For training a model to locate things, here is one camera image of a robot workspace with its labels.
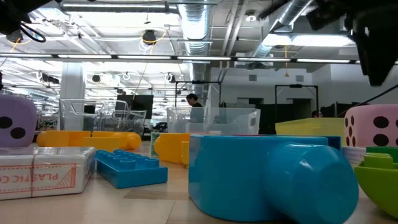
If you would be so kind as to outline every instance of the blue toy brick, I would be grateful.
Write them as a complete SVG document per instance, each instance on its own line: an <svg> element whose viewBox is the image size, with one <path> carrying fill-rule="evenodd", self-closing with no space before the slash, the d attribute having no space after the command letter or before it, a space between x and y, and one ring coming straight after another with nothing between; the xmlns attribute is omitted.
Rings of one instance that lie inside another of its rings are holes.
<svg viewBox="0 0 398 224"><path fill-rule="evenodd" d="M324 137L190 137L189 194L212 217L341 224L358 202L358 183Z"/></svg>
<svg viewBox="0 0 398 224"><path fill-rule="evenodd" d="M167 182L167 167L159 167L158 159L124 150L96 152L97 173L117 189Z"/></svg>

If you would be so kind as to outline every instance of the ceiling light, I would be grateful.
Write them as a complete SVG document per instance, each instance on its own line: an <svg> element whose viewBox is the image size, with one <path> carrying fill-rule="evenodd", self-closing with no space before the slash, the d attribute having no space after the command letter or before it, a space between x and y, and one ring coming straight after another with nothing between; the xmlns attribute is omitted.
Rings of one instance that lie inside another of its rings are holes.
<svg viewBox="0 0 398 224"><path fill-rule="evenodd" d="M354 44L342 35L298 35L292 40L292 45L309 47L344 47Z"/></svg>
<svg viewBox="0 0 398 224"><path fill-rule="evenodd" d="M49 54L0 54L0 57L16 57L16 58L51 58Z"/></svg>
<svg viewBox="0 0 398 224"><path fill-rule="evenodd" d="M247 16L246 21L253 22L253 21L256 21L256 19L257 19L256 16L251 15L251 16Z"/></svg>
<svg viewBox="0 0 398 224"><path fill-rule="evenodd" d="M179 60L231 60L231 57L193 57L193 56L179 56Z"/></svg>
<svg viewBox="0 0 398 224"><path fill-rule="evenodd" d="M60 58L112 58L110 55L58 55Z"/></svg>
<svg viewBox="0 0 398 224"><path fill-rule="evenodd" d="M290 62L289 58L238 58L238 61L247 62Z"/></svg>
<svg viewBox="0 0 398 224"><path fill-rule="evenodd" d="M156 56L156 55L119 55L120 59L138 59L138 60L145 60L145 59L154 59L154 60L170 60L170 56Z"/></svg>
<svg viewBox="0 0 398 224"><path fill-rule="evenodd" d="M263 45L276 46L276 45L291 45L292 40L287 35L268 34L262 41Z"/></svg>
<svg viewBox="0 0 398 224"><path fill-rule="evenodd" d="M297 62L307 62L307 63L349 63L349 60L297 59Z"/></svg>

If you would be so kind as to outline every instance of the foam dice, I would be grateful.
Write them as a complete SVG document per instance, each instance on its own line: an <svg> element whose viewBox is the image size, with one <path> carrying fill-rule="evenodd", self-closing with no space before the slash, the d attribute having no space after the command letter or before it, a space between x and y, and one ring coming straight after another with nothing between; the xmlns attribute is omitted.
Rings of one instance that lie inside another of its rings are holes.
<svg viewBox="0 0 398 224"><path fill-rule="evenodd" d="M31 100L0 95L0 147L29 146L36 119L36 106Z"/></svg>
<svg viewBox="0 0 398 224"><path fill-rule="evenodd" d="M357 106L344 122L347 146L398 146L398 105Z"/></svg>

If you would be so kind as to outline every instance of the plastic box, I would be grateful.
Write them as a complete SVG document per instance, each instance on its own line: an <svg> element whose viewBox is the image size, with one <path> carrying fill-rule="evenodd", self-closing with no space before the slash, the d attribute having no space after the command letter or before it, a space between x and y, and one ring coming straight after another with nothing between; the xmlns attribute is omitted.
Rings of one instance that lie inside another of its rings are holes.
<svg viewBox="0 0 398 224"><path fill-rule="evenodd" d="M96 152L97 172L117 189L167 182L167 167L158 159L124 150Z"/></svg>
<svg viewBox="0 0 398 224"><path fill-rule="evenodd" d="M258 134L259 124L259 109L167 108L169 133Z"/></svg>
<svg viewBox="0 0 398 224"><path fill-rule="evenodd" d="M142 135L145 116L146 111L130 111L120 100L60 100L60 129L66 131L129 131Z"/></svg>
<svg viewBox="0 0 398 224"><path fill-rule="evenodd" d="M0 200L81 193L94 172L93 147L0 149Z"/></svg>
<svg viewBox="0 0 398 224"><path fill-rule="evenodd" d="M275 124L277 134L296 136L340 136L343 146L344 118L307 118Z"/></svg>

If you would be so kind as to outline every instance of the fluorescent light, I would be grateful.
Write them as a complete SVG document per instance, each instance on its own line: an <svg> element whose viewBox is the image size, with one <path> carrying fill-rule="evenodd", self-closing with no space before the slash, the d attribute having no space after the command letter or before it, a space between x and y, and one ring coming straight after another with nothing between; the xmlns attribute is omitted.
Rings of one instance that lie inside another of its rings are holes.
<svg viewBox="0 0 398 224"><path fill-rule="evenodd" d="M297 59L297 62L308 62L308 63L349 63L349 60Z"/></svg>
<svg viewBox="0 0 398 224"><path fill-rule="evenodd" d="M344 47L355 43L342 35L298 35L292 45L309 47Z"/></svg>
<svg viewBox="0 0 398 224"><path fill-rule="evenodd" d="M120 59L157 59L157 60L170 60L171 56L156 56L156 55L119 55Z"/></svg>
<svg viewBox="0 0 398 224"><path fill-rule="evenodd" d="M276 45L291 45L292 40L286 35L268 34L266 38L262 41L263 45L268 45L270 47Z"/></svg>
<svg viewBox="0 0 398 224"><path fill-rule="evenodd" d="M58 55L60 58L112 58L110 55Z"/></svg>
<svg viewBox="0 0 398 224"><path fill-rule="evenodd" d="M238 61L247 62L290 62L289 58L238 58Z"/></svg>
<svg viewBox="0 0 398 224"><path fill-rule="evenodd" d="M63 4L64 7L142 7L142 8L152 8L158 7L156 5L138 5L138 4L78 4L78 3L66 3Z"/></svg>
<svg viewBox="0 0 398 224"><path fill-rule="evenodd" d="M179 56L179 60L231 60L231 57L194 57L194 56Z"/></svg>
<svg viewBox="0 0 398 224"><path fill-rule="evenodd" d="M51 58L49 54L0 54L0 57L22 57L22 58Z"/></svg>

